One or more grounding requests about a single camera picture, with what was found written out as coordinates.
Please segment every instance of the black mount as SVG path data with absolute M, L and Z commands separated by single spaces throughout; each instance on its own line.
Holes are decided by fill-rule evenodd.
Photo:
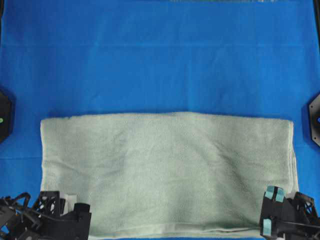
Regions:
M 311 137 L 320 146 L 320 95 L 309 104 L 308 108 Z
M 30 195 L 0 199 L 2 240 L 88 240 L 91 221 L 90 205 L 76 203 L 73 211 L 62 215 L 66 201 L 58 191 L 42 191 L 33 206 Z
M 320 218 L 313 198 L 297 192 L 285 198 L 282 188 L 269 186 L 264 193 L 260 234 L 267 240 L 320 240 Z
M 11 116 L 12 103 L 9 98 L 0 91 L 0 143 L 10 134 Z

